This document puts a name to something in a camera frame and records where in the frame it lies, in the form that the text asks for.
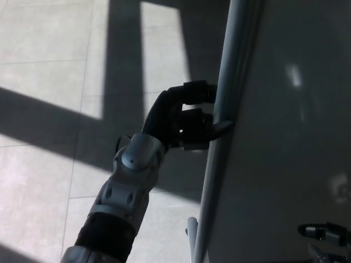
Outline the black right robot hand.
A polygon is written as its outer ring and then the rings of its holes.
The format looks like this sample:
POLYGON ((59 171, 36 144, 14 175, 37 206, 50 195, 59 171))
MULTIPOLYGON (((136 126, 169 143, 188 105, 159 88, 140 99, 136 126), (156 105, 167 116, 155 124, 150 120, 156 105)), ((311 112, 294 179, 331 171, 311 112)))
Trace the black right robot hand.
POLYGON ((325 224, 303 224, 298 233, 317 241, 325 241, 337 247, 345 247, 347 255, 337 255, 322 251, 318 246, 309 244, 310 259, 307 262, 350 262, 350 231, 343 226, 327 222, 325 224))

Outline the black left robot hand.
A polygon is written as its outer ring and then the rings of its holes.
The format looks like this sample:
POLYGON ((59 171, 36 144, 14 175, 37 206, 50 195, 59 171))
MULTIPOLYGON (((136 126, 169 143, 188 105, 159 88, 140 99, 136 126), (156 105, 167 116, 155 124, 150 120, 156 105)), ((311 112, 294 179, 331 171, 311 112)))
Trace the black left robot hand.
POLYGON ((186 82, 164 90, 152 105, 141 129, 158 139, 168 151, 206 150, 210 142, 233 129, 233 121, 214 122, 201 108, 183 110, 183 105, 213 104, 217 86, 205 80, 186 82))

